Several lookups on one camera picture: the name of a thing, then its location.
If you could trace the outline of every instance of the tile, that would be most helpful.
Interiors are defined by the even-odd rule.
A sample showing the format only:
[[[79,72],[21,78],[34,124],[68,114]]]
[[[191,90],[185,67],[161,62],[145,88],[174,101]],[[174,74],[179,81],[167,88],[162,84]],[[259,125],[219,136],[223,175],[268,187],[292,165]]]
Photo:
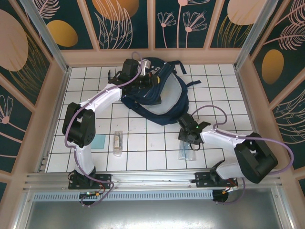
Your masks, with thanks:
[[[196,101],[211,101],[209,88],[194,88]]]
[[[178,159],[179,151],[166,151],[167,169],[184,169],[186,163],[184,160]]]
[[[122,130],[123,134],[128,133],[128,118],[113,118],[111,120],[111,134],[119,130]]]
[[[99,91],[103,90],[108,84],[108,78],[100,78]]]
[[[67,148],[65,146],[64,142],[65,136],[56,136],[54,143],[53,143],[53,148],[52,148],[52,153],[69,153],[70,148]]]
[[[248,115],[233,115],[236,130],[252,130]]]
[[[216,123],[216,118],[214,115],[211,116],[199,116],[199,122],[207,122],[211,125],[214,125]]]
[[[98,135],[108,135],[110,130],[109,118],[102,118],[95,120],[95,133]]]
[[[60,119],[65,119],[68,105],[62,105]]]
[[[183,80],[183,82],[185,82],[185,84],[192,82],[191,76],[181,76],[180,78]]]
[[[102,111],[95,112],[95,118],[111,118],[112,104]]]
[[[195,110],[197,110],[196,102],[189,102],[189,110],[187,113],[192,114]]]
[[[243,100],[239,87],[226,87],[228,100]]]
[[[146,119],[145,118],[130,118],[129,119],[129,134],[145,134],[146,133]]]
[[[210,88],[213,101],[228,100],[227,94],[224,88]]]
[[[204,66],[207,75],[220,75],[219,66],[217,64],[205,64]]]
[[[85,102],[97,94],[97,91],[83,91],[81,94],[81,102]]]
[[[122,152],[121,156],[108,154],[107,171],[125,171],[127,168],[127,152]]]
[[[59,122],[57,123],[56,135],[64,135],[64,134],[62,133],[63,121],[64,121],[64,120],[59,120]]]
[[[168,124],[168,125],[165,125],[164,127],[165,127],[166,133],[177,133],[181,129],[179,123]]]
[[[127,170],[146,170],[146,151],[128,152]]]
[[[192,75],[206,75],[203,64],[190,65]]]
[[[128,135],[128,151],[146,151],[146,134]]]
[[[221,75],[208,75],[209,87],[224,87]]]
[[[69,80],[67,91],[81,91],[83,84],[83,79],[71,79]]]
[[[109,134],[105,135],[104,149],[91,149],[91,152],[108,152],[108,145],[109,145]]]
[[[128,135],[123,135],[123,152],[127,151]],[[114,135],[110,135],[109,153],[113,153]]]
[[[128,118],[129,109],[124,104],[113,104],[112,118]]]
[[[204,154],[207,168],[212,168],[218,162],[224,160],[222,149],[206,149]]]
[[[219,68],[221,75],[235,75],[235,71],[232,64],[220,64]]]
[[[66,96],[63,104],[69,105],[72,102],[79,104],[80,100],[81,100],[81,92],[66,92]]]
[[[115,76],[115,67],[102,67],[101,78],[108,78],[108,72],[110,70],[110,77]]]
[[[203,106],[213,105],[212,101],[196,102],[196,104],[197,104],[197,109]],[[212,107],[205,107],[198,111],[198,115],[214,115],[214,110]]]
[[[147,134],[147,151],[165,150],[164,134]]]
[[[72,68],[70,79],[85,78],[87,68]]]
[[[205,157],[202,149],[195,151],[196,160],[186,161],[187,168],[206,168]]]
[[[100,79],[85,79],[83,91],[97,91]]]
[[[101,75],[101,67],[88,67],[85,78],[99,78]]]
[[[122,71],[123,66],[116,66],[115,67],[115,73],[117,73],[118,71]]]
[[[92,160],[97,172],[105,172],[107,170],[108,153],[92,153]]]
[[[130,118],[139,118],[139,117],[142,117],[142,116],[139,115],[138,113],[136,113],[135,111],[133,111],[132,109],[129,109],[129,117]]]
[[[180,140],[179,133],[165,133],[165,147],[166,150],[179,150]]]
[[[183,74],[183,73],[182,73],[180,65],[177,64],[177,65],[176,65],[176,68],[175,68],[175,70],[177,71],[177,75],[178,75],[178,76],[191,75],[190,66],[189,66],[189,65],[186,65],[186,64],[184,64],[183,66],[184,66],[184,68],[185,68],[186,74]]]
[[[231,109],[228,101],[213,101],[213,105],[223,109],[226,115],[231,114]],[[214,110],[216,115],[223,115],[223,113],[219,109],[214,108]]]
[[[146,131],[148,133],[164,133],[164,126],[146,119]]]
[[[70,153],[67,172],[72,172],[75,169],[75,165],[76,165],[76,163],[75,163],[75,159],[74,159],[74,154]]]
[[[195,101],[195,94],[194,94],[194,90],[192,87],[188,88],[187,97],[188,97],[189,101]]]
[[[165,151],[148,151],[147,169],[148,170],[166,169]]]
[[[193,85],[194,88],[209,87],[206,75],[192,76],[192,81],[193,82],[197,81],[197,80],[200,80],[201,83]]]
[[[243,101],[229,101],[232,114],[245,115],[248,114]]]
[[[223,75],[225,87],[239,87],[238,81],[235,75]]]
[[[252,130],[238,130],[237,133],[239,135],[250,135],[253,133],[253,131]]]
[[[48,173],[66,172],[69,161],[69,154],[51,154],[48,166]]]
[[[225,121],[224,115],[216,116],[216,121],[217,121],[217,123],[224,122]],[[222,129],[222,130],[226,130],[226,131],[235,131],[235,125],[234,125],[232,115],[228,115],[228,121],[226,122],[226,124],[218,125],[218,128]]]

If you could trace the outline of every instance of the orange circle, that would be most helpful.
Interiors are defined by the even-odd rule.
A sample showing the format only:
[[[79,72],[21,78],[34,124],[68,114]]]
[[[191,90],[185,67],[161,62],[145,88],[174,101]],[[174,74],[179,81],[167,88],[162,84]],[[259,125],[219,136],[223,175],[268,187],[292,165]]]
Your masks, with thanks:
[[[122,9],[122,13],[126,9],[129,17],[132,17],[138,11],[139,0],[92,0],[94,7],[103,17],[112,21],[121,21],[123,16],[119,18],[120,9],[117,2]]]

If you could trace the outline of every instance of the cable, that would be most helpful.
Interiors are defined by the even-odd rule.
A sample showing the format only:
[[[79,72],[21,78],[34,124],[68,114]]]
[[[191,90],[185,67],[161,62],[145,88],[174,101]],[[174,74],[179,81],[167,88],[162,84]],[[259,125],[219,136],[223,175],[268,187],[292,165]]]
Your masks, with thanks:
[[[72,123],[74,122],[74,120],[76,119],[76,117],[79,115],[79,113],[80,113],[83,109],[85,109],[87,106],[89,106],[90,104],[92,104],[92,103],[93,103],[97,98],[99,98],[102,94],[107,93],[107,92],[109,92],[109,91],[112,90],[112,89],[119,88],[119,87],[124,87],[124,86],[128,85],[129,83],[133,82],[133,81],[141,74],[142,67],[143,67],[143,59],[142,59],[142,56],[141,56],[141,54],[138,53],[138,52],[133,52],[133,53],[132,53],[132,58],[133,58],[134,54],[137,54],[137,55],[140,57],[140,60],[141,60],[141,62],[140,62],[140,68],[139,68],[139,71],[137,72],[137,74],[136,74],[130,81],[128,81],[128,82],[126,82],[126,83],[123,83],[123,84],[121,84],[121,85],[116,85],[116,86],[110,87],[110,88],[108,88],[107,90],[101,91],[101,92],[98,93],[96,96],[94,96],[88,103],[86,103],[83,107],[81,107],[81,108],[73,115],[73,117],[72,117],[72,119],[71,119],[71,121],[69,122],[69,125],[68,125],[68,127],[67,127],[64,142],[65,142],[66,147],[68,147],[68,148],[73,148],[73,150],[74,150],[74,159],[75,159],[75,163],[76,163],[78,169],[79,169],[79,170],[84,174],[84,176],[87,177],[88,179],[93,180],[93,181],[98,182],[98,183],[109,184],[109,185],[110,185],[110,189],[107,191],[107,193],[106,193],[105,195],[102,196],[102,198],[101,198],[100,200],[95,201],[93,204],[91,204],[91,205],[89,205],[89,206],[82,204],[83,207],[84,207],[84,206],[87,206],[88,208],[90,208],[90,206],[93,207],[93,206],[99,204],[103,199],[106,198],[106,196],[109,194],[109,192],[112,191],[112,189],[113,189],[113,187],[114,187],[114,183],[111,182],[111,181],[103,181],[103,180],[98,180],[98,179],[92,178],[91,176],[89,176],[88,174],[85,173],[85,171],[82,169],[82,167],[80,166],[80,163],[79,163],[79,161],[78,161],[78,159],[77,159],[76,146],[73,146],[73,145],[69,145],[69,144],[68,144],[68,134],[69,134],[69,132],[70,132]]]
[[[213,125],[213,129],[214,129],[217,133],[222,134],[222,135],[227,136],[227,137],[234,137],[234,138],[245,139],[245,140],[258,140],[258,141],[274,142],[274,143],[280,144],[281,146],[283,146],[283,147],[285,147],[285,148],[287,149],[287,151],[288,151],[288,153],[289,153],[289,155],[290,155],[290,162],[289,162],[289,164],[288,164],[286,167],[284,167],[284,168],[282,168],[282,169],[280,169],[280,170],[277,170],[277,171],[274,171],[274,172],[270,172],[270,173],[269,173],[270,175],[274,175],[274,174],[279,174],[279,173],[285,172],[286,170],[288,170],[288,169],[292,166],[292,164],[293,164],[293,162],[294,162],[294,159],[295,159],[294,154],[293,154],[292,150],[291,150],[287,145],[285,145],[285,144],[282,143],[282,142],[279,142],[279,141],[276,141],[276,140],[273,140],[273,139],[269,139],[269,138],[263,138],[263,137],[246,137],[246,136],[240,136],[240,135],[237,135],[237,134],[236,134],[236,135],[234,135],[234,134],[228,134],[228,133],[224,133],[224,132],[218,130],[218,128],[217,128],[218,125],[223,125],[223,124],[225,124],[225,123],[228,121],[228,116],[227,116],[227,114],[226,114],[226,113],[224,112],[224,110],[221,109],[220,107],[214,106],[214,105],[202,106],[202,107],[199,107],[197,110],[195,110],[195,111],[192,113],[192,116],[193,116],[197,111],[199,111],[199,110],[201,110],[201,109],[203,109],[203,108],[206,108],[206,107],[213,107],[213,108],[216,108],[216,109],[220,110],[220,111],[224,114],[224,117],[225,117],[224,122],[223,122],[223,123],[216,123],[216,124]]]
[[[219,204],[222,204],[222,205],[230,205],[230,204],[236,204],[237,202],[239,202],[243,198],[244,192],[246,190],[246,184],[245,184],[245,181],[244,181],[243,177],[242,177],[242,181],[243,181],[243,192],[242,192],[242,194],[240,195],[239,198],[237,198],[236,200],[233,200],[231,202],[216,202],[216,204],[219,203]]]

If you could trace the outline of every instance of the tan border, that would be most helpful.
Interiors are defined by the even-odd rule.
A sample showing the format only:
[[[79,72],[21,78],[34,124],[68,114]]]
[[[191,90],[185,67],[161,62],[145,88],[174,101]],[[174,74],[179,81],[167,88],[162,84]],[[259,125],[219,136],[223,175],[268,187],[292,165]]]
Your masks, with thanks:
[[[259,51],[261,50],[263,44],[265,43],[265,41],[268,39],[270,33],[272,32],[274,25],[277,23],[277,21],[280,19],[280,17],[282,16],[283,12],[285,11],[288,3],[290,2],[290,0],[284,0],[282,2],[282,5],[280,6],[280,8],[278,9],[277,13],[275,14],[275,16],[273,17],[269,27],[267,28],[267,30],[265,31],[264,35],[262,36],[260,42],[258,43],[255,51],[252,53],[251,56],[251,60],[254,61],[254,59],[256,58],[256,56],[258,55]]]
[[[27,17],[23,13],[23,11],[20,8],[19,4],[15,0],[9,0],[9,2],[12,5],[12,7],[14,8],[14,10],[16,11],[16,13],[18,14],[18,16],[20,17],[20,19],[23,22],[23,24],[25,25],[25,27],[29,30],[31,36],[34,38],[36,43],[39,45],[39,47],[40,47],[41,51],[43,52],[43,54],[46,56],[46,58],[49,60],[49,62],[52,62],[52,57],[49,54],[49,51],[44,46],[43,42],[40,40],[38,34],[33,29],[31,23],[28,21]]]

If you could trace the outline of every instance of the small object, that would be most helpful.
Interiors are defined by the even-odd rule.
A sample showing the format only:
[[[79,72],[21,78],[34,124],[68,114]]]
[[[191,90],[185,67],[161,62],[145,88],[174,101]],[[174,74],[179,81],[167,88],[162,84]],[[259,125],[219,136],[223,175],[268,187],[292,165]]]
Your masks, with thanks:
[[[123,131],[115,131],[113,141],[113,154],[121,156],[123,151]]]
[[[191,144],[185,141],[180,141],[179,160],[195,161],[196,153],[191,149]]]

